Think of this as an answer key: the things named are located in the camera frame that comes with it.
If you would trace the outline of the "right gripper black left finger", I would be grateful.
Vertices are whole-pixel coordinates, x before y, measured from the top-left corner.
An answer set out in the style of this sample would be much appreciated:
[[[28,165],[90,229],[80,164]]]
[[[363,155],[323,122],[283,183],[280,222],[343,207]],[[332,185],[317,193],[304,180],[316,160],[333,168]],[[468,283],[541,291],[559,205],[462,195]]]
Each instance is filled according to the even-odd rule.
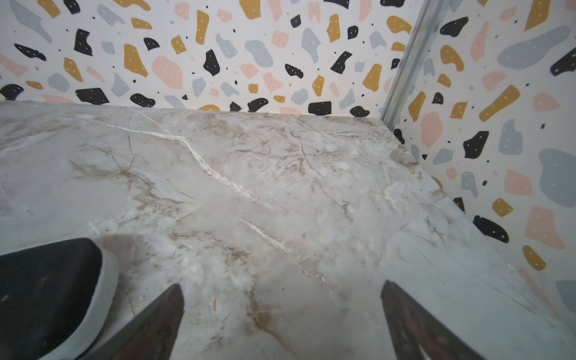
[[[173,284],[84,359],[169,359],[184,315],[182,288]]]

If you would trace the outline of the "aluminium corner post right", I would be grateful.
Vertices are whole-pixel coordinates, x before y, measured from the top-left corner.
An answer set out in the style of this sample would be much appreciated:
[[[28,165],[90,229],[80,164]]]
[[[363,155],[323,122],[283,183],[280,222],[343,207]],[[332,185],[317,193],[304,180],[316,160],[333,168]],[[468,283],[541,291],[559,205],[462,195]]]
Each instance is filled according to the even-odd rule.
[[[434,33],[440,29],[441,20],[446,15],[449,4],[450,1],[446,0],[423,1],[420,7],[381,116],[383,124],[390,131],[395,129],[399,121],[409,90],[426,58],[425,51],[432,44]]]

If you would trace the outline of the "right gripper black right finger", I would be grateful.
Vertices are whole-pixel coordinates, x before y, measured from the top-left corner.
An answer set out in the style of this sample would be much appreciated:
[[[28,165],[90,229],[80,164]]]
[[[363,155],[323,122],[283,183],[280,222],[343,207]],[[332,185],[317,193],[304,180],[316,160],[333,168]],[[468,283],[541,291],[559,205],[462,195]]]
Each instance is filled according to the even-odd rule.
[[[387,280],[380,298],[398,359],[481,359],[398,284]]]

